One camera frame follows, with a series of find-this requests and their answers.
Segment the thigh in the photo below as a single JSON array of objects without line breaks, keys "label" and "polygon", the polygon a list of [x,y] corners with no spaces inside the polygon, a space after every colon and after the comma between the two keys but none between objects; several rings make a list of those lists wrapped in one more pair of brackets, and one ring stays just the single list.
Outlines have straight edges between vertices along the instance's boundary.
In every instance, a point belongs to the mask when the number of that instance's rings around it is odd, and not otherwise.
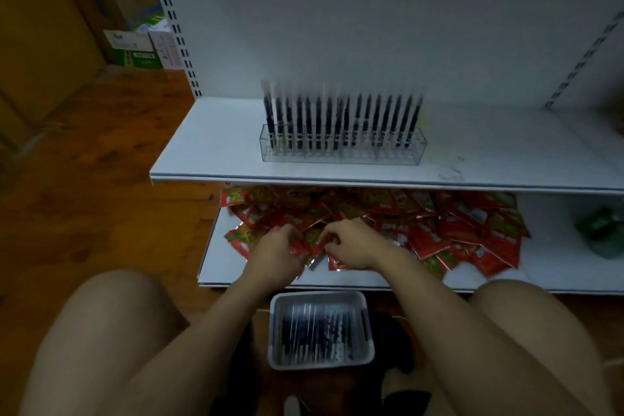
[{"label": "thigh", "polygon": [[146,275],[118,270],[89,279],[44,337],[20,414],[93,413],[186,325]]},{"label": "thigh", "polygon": [[[595,343],[581,322],[552,294],[522,281],[481,286],[470,303],[532,354],[593,414],[612,414]],[[452,414],[436,392],[427,414]]]}]

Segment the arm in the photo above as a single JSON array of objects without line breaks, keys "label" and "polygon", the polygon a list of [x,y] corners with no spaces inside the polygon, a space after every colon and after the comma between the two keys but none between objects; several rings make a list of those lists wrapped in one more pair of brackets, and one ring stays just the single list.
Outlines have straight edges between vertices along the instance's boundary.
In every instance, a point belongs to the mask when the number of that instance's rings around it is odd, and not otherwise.
[{"label": "arm", "polygon": [[457,414],[589,414],[542,364],[407,250],[359,219],[329,224],[323,234],[336,239],[328,252],[353,268],[377,270],[392,286]]},{"label": "arm", "polygon": [[206,315],[148,362],[97,414],[208,414],[256,308],[303,271],[306,257],[290,254],[290,240],[295,236],[300,234],[290,225],[264,236],[243,274]]}]

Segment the wooden floor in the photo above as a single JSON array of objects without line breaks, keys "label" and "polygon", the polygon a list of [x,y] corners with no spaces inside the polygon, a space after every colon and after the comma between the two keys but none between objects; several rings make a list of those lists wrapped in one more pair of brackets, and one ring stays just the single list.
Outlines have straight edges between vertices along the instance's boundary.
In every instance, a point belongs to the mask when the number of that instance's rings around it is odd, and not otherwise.
[{"label": "wooden floor", "polygon": [[[40,142],[0,181],[1,414],[17,411],[39,342],[90,276],[120,267],[153,274],[191,321],[218,298],[196,278],[220,184],[152,186],[148,177],[192,103],[182,72],[110,67],[51,115]],[[367,300],[400,313],[390,293]],[[596,339],[624,414],[624,301],[562,300]],[[254,317],[260,355],[267,323],[265,312]],[[279,414],[289,394],[322,414],[353,413],[358,399],[361,369],[285,375],[264,362],[262,374],[259,414]]]}]

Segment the hand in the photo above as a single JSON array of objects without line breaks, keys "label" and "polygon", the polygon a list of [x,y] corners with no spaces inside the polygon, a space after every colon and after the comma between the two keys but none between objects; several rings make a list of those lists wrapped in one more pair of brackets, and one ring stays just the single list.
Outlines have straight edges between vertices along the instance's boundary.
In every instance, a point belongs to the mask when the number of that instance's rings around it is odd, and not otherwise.
[{"label": "hand", "polygon": [[344,220],[328,224],[321,240],[328,241],[325,251],[351,268],[377,269],[379,260],[395,247],[361,219]]},{"label": "hand", "polygon": [[274,227],[260,239],[251,253],[241,278],[267,296],[291,284],[303,273],[307,255],[295,257],[290,252],[293,239],[302,240],[292,224]]}]

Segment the acrylic pen holder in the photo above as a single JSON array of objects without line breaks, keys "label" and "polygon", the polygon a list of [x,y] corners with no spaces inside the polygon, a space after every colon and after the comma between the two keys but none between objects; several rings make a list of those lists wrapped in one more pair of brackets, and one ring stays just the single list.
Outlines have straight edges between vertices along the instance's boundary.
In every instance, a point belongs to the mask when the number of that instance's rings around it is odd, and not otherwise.
[{"label": "acrylic pen holder", "polygon": [[423,132],[415,128],[410,132],[355,130],[320,133],[313,125],[311,131],[287,125],[271,132],[264,124],[260,135],[262,161],[294,163],[345,163],[345,164],[406,164],[420,163],[427,141]]}]

